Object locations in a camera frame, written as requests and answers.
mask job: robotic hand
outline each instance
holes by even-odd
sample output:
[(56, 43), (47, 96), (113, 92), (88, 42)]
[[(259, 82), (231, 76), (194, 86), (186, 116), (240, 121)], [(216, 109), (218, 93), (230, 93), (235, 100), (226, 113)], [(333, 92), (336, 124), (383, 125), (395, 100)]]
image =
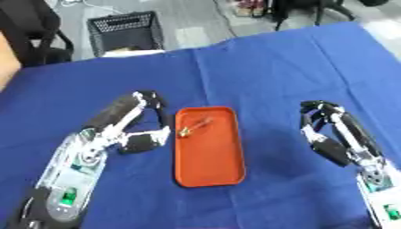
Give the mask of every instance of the robotic hand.
[[(401, 228), (401, 173), (374, 139), (337, 104), (316, 100), (302, 102), (301, 107), (301, 132), (311, 148), (339, 166), (356, 165), (358, 188), (375, 226)], [(319, 133), (327, 123), (339, 142)]]
[[(156, 92), (137, 91), (118, 98), (79, 133), (69, 135), (6, 229), (79, 228), (106, 165), (107, 148), (118, 144), (120, 152), (127, 154), (166, 144), (170, 128), (163, 113), (165, 105)], [(145, 108), (155, 109), (160, 130), (124, 132), (141, 119)]]

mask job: red plastic tray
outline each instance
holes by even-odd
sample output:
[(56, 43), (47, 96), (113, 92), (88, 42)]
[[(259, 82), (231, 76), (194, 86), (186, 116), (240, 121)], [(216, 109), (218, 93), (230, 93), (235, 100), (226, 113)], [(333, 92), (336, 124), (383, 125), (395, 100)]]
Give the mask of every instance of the red plastic tray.
[[(210, 122), (188, 137), (179, 132)], [(175, 116), (175, 179), (185, 187), (237, 184), (245, 177), (235, 112), (225, 106), (180, 110)]]

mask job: blue tablecloth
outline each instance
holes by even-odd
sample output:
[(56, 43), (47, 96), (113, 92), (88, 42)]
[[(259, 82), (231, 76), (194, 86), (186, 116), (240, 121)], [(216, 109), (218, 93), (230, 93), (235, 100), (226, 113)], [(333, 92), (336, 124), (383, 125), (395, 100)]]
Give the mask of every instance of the blue tablecloth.
[(180, 187), (172, 138), (148, 153), (112, 154), (83, 228), (363, 228), (359, 223), (369, 218), (354, 168), (339, 168), (309, 149), (298, 130), (299, 104), (327, 99), (345, 106), (399, 165), (400, 73), (394, 56), (356, 23), (26, 69), (0, 94), (0, 222), (69, 132), (114, 98), (154, 89), (171, 115), (187, 106), (232, 107), (245, 180)]

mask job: gray floor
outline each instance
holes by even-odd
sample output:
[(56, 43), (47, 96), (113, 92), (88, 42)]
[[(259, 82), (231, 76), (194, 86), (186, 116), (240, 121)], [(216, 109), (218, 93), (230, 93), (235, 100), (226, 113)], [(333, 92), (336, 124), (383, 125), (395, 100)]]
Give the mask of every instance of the gray floor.
[[(77, 47), (74, 59), (92, 58), (86, 20), (112, 13), (84, 4), (62, 7), (57, 0), (47, 1), (55, 5), (55, 10), (62, 18), (63, 31)], [(269, 20), (234, 16), (232, 0), (217, 1), (237, 36), (273, 31), (275, 24)], [(203, 47), (232, 37), (213, 0), (87, 0), (87, 2), (123, 13), (156, 11), (164, 31), (167, 50)], [(401, 60), (401, 0), (390, 0), (378, 7), (365, 7), (356, 0), (346, 0), (346, 7), (354, 12), (365, 29)], [(327, 11), (323, 23), (343, 20), (345, 18), (341, 15)], [(313, 14), (294, 12), (282, 26), (282, 30), (311, 26), (313, 21)]]

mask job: black chair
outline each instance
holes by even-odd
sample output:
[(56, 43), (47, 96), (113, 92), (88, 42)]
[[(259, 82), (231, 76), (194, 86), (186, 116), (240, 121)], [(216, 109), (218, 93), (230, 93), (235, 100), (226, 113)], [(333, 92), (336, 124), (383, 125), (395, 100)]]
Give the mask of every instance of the black chair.
[(281, 24), (293, 9), (316, 9), (315, 25), (320, 25), (325, 9), (342, 13), (349, 21), (353, 21), (355, 17), (343, 6), (343, 2), (344, 0), (277, 0), (273, 12), (273, 19), (277, 22), (276, 30), (280, 30)]
[[(23, 66), (72, 61), (73, 43), (44, 0), (0, 0), (0, 30)], [(65, 43), (64, 49), (51, 47), (55, 36)]]

